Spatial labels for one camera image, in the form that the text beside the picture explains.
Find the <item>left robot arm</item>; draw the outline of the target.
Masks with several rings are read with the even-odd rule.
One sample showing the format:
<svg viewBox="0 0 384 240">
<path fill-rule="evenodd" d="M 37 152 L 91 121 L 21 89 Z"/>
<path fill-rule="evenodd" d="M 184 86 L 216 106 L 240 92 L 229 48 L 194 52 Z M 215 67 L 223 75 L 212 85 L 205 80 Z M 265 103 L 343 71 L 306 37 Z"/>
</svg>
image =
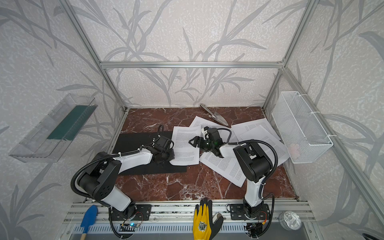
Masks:
<svg viewBox="0 0 384 240">
<path fill-rule="evenodd" d="M 134 151 L 114 155 L 100 152 L 74 174 L 71 189 L 77 195 L 93 199 L 130 217 L 136 212 L 136 205 L 116 187 L 119 174 L 151 162 L 170 162 L 175 158 L 173 147 L 171 139 L 158 136 L 152 143 Z"/>
</svg>

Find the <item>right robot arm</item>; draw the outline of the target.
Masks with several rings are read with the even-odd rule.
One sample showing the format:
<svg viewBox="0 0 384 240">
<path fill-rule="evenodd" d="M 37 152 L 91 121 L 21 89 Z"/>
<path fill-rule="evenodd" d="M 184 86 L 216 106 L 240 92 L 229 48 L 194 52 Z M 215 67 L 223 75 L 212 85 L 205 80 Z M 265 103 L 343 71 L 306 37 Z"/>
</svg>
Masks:
<svg viewBox="0 0 384 240">
<path fill-rule="evenodd" d="M 244 209 L 250 214 L 264 203 L 263 189 L 266 181 L 276 171 L 279 158 L 274 147 L 261 140 L 230 142 L 232 131 L 227 128 L 204 127 L 201 137 L 189 140 L 194 148 L 211 152 L 219 158 L 236 158 L 247 178 Z"/>
</svg>

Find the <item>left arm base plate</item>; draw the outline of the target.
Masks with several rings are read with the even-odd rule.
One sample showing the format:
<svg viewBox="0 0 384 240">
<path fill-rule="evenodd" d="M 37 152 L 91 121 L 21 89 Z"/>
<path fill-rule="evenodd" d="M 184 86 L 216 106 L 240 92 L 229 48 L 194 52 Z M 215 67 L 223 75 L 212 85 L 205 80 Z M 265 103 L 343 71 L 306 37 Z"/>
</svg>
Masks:
<svg viewBox="0 0 384 240">
<path fill-rule="evenodd" d="M 115 208 L 111 209 L 109 220 L 112 221 L 148 221 L 151 214 L 152 205 L 139 204 L 129 205 L 124 211 L 118 211 Z"/>
</svg>

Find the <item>black file folder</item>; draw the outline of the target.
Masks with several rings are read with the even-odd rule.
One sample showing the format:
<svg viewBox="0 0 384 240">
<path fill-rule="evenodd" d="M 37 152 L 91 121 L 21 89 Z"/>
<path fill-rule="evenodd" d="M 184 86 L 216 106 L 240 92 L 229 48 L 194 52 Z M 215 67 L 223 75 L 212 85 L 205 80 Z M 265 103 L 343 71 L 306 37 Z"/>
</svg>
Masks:
<svg viewBox="0 0 384 240">
<path fill-rule="evenodd" d="M 120 134 L 115 144 L 113 154 L 118 152 L 130 152 L 137 150 L 141 145 L 148 144 L 158 137 L 157 133 L 131 133 Z M 153 174 L 173 174 L 173 173 L 185 173 L 187 171 L 186 166 L 173 166 L 169 162 L 163 164 L 156 164 L 151 161 L 148 165 L 141 165 L 132 169 L 121 172 L 123 176 L 133 175 L 153 175 Z"/>
</svg>

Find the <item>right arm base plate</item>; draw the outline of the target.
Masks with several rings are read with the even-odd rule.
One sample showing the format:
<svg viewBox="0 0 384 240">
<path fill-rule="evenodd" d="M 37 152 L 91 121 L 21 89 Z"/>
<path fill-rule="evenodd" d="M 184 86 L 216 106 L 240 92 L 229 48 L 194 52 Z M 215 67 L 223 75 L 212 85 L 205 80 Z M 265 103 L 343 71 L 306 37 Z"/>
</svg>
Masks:
<svg viewBox="0 0 384 240">
<path fill-rule="evenodd" d="M 248 204 L 229 204 L 228 211 L 231 215 L 231 220 L 269 220 L 271 211 L 269 206 L 262 202 L 255 207 L 250 207 Z"/>
</svg>

